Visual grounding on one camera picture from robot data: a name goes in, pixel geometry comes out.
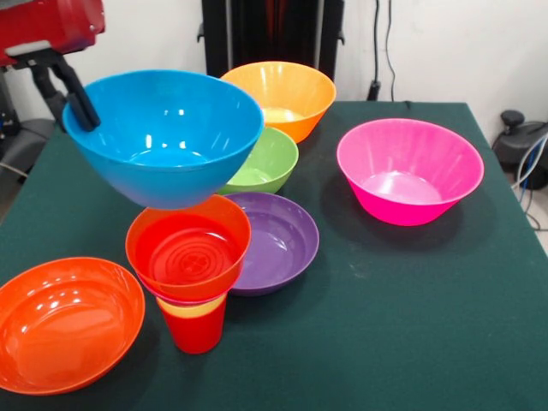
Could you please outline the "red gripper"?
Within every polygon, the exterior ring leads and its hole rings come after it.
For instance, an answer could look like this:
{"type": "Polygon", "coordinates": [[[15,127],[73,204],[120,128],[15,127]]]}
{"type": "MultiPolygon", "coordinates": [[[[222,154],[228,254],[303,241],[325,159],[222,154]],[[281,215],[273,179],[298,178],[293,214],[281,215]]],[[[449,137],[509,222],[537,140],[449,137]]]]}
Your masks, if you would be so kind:
{"type": "Polygon", "coordinates": [[[1,2],[1,65],[14,65],[14,56],[33,51],[29,57],[33,82],[62,131],[66,104],[86,132],[100,125],[83,85],[62,54],[94,45],[104,30],[101,1],[1,2]],[[53,86],[51,71],[65,85],[65,95],[53,86]]]}

